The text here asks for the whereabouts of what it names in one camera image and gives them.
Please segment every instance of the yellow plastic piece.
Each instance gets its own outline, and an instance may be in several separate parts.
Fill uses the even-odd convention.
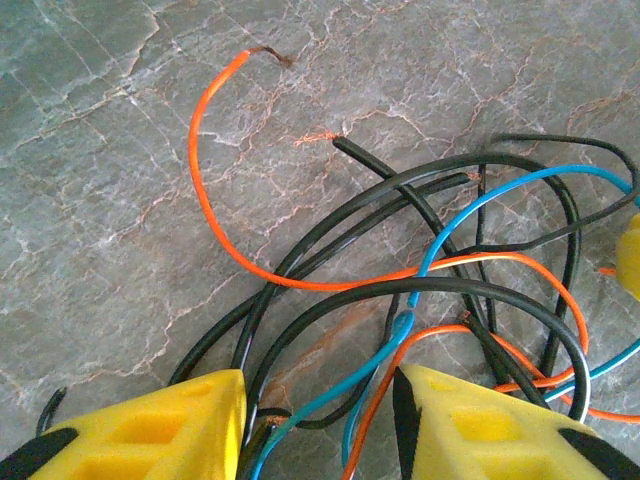
[[[56,425],[79,436],[33,480],[234,480],[246,415],[223,370]]]
[[[570,418],[418,365],[403,365],[420,430],[412,480],[606,480],[557,432]]]
[[[640,302],[640,213],[618,240],[616,257],[618,281]]]

